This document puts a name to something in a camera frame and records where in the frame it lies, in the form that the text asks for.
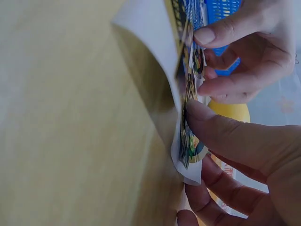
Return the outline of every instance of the wooden surface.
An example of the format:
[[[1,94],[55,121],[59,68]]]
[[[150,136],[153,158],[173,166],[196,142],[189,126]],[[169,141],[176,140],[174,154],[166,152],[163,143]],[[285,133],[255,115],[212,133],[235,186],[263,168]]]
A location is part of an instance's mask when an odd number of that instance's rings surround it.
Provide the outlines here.
[[[161,68],[123,0],[0,1],[0,225],[174,225]]]

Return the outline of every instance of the knuckle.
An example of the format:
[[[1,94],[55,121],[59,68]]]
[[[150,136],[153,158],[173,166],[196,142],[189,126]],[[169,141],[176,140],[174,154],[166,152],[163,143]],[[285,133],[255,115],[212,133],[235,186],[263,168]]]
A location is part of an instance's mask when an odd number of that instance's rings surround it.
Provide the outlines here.
[[[215,35],[217,40],[222,40],[225,36],[235,35],[235,25],[231,16],[219,21],[219,26],[216,29]]]
[[[223,225],[222,221],[226,218],[226,216],[227,216],[227,213],[225,213],[225,212],[220,213],[220,214],[217,216],[217,218],[215,219],[213,225],[214,225],[214,226]]]
[[[206,122],[208,127],[214,128],[213,134],[210,135],[212,142],[222,142],[224,139],[234,135],[243,122],[230,119],[221,115],[216,115]]]

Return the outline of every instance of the blue grid pattern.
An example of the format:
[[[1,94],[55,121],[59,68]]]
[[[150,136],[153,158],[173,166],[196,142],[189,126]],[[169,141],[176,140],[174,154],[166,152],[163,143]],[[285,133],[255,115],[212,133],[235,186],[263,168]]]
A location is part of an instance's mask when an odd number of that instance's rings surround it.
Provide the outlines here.
[[[235,13],[240,6],[240,0],[207,0],[206,3],[209,24]],[[220,56],[226,48],[227,46],[215,48],[214,51],[216,55]],[[216,73],[222,76],[229,76],[238,64],[239,60],[228,70],[216,70]]]

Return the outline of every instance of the human hand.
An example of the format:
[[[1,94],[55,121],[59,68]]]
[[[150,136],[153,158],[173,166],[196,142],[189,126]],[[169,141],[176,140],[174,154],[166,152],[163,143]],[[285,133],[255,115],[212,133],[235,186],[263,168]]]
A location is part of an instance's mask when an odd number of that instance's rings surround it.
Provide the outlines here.
[[[224,104],[246,103],[269,84],[289,75],[295,62],[291,0],[245,0],[235,14],[194,33],[205,48],[205,83],[198,92]],[[221,56],[209,48],[229,47]],[[230,77],[218,77],[240,58]]]
[[[200,186],[185,185],[189,204],[207,226],[300,226],[301,127],[270,127],[216,115],[191,100],[187,121],[194,134],[222,161],[268,185],[269,194],[246,187],[203,159]],[[248,216],[223,211],[207,188],[228,206]],[[189,210],[178,213],[178,226],[197,226]]]

